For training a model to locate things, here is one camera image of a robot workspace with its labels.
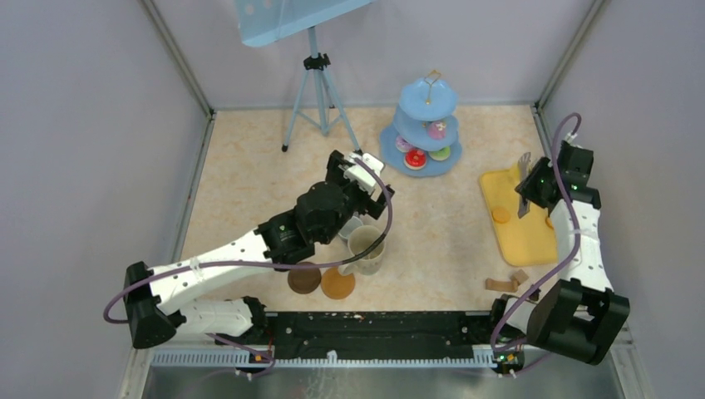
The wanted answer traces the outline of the metal tongs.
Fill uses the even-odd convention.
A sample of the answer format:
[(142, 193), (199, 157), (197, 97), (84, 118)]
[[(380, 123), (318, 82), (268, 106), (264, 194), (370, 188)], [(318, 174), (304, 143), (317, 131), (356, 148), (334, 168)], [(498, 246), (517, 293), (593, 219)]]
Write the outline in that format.
[(522, 219), (530, 210), (530, 202), (525, 197), (523, 189), (525, 188), (525, 180), (530, 174), (531, 153), (525, 152), (517, 161), (517, 166), (520, 172), (520, 182), (515, 188), (519, 195), (519, 205), (517, 217)]

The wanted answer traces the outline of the red donut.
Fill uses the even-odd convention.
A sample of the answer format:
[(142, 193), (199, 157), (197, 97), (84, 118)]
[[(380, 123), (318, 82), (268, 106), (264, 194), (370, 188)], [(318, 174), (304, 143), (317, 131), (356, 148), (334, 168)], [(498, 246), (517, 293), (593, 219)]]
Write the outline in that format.
[(409, 170), (421, 170), (427, 163), (426, 152), (420, 149), (409, 150), (404, 155), (403, 163)]

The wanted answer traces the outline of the purple donut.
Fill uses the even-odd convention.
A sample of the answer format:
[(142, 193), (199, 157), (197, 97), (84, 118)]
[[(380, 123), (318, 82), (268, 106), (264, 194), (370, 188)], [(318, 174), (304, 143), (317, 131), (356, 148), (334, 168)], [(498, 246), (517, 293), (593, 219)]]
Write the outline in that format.
[(414, 145), (405, 140), (401, 135), (397, 135), (395, 139), (395, 147), (402, 153), (408, 153), (410, 150), (414, 149)]

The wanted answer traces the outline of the green donut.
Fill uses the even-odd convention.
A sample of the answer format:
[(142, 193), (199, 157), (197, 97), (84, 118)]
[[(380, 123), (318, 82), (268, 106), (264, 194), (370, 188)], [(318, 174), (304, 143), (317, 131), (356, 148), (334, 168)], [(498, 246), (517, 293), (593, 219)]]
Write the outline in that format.
[(451, 156), (451, 147), (446, 146), (439, 150), (429, 151), (428, 155), (431, 159), (435, 161), (444, 161)]

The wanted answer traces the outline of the pink cupcake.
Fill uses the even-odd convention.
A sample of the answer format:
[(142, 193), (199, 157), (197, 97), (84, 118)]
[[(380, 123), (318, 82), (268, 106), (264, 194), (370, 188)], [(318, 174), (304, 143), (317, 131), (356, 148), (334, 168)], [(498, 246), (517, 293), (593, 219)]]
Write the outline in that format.
[(426, 133), (433, 140), (443, 140), (446, 137), (447, 124), (443, 121), (430, 122), (426, 128)]

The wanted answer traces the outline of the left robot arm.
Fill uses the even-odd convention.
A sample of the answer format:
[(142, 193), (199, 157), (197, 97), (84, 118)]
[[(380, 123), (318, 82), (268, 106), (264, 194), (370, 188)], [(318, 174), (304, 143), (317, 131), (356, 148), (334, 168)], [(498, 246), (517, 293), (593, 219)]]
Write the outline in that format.
[(376, 156), (335, 150), (324, 180), (300, 195), (292, 209), (276, 214), (238, 239), (172, 264), (126, 268), (124, 288), (103, 317), (123, 302), (134, 349), (168, 342), (179, 334), (219, 333), (257, 343), (265, 336), (263, 305), (255, 298), (201, 303), (199, 298), (240, 279), (268, 271), (318, 268), (308, 259), (317, 245), (330, 244), (355, 215), (378, 219), (392, 212), (394, 190), (382, 182), (384, 163)]

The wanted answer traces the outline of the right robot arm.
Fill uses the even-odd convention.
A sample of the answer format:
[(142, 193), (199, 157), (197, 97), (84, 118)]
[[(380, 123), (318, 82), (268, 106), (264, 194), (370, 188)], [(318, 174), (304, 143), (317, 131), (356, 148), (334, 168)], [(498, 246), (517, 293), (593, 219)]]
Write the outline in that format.
[(536, 303), (503, 295), (487, 320), (495, 352), (528, 344), (589, 365), (601, 363), (630, 313), (614, 291), (599, 240), (601, 199), (588, 185), (592, 150), (563, 140), (556, 160), (542, 157), (516, 186), (522, 202), (546, 209), (559, 263), (554, 286)]

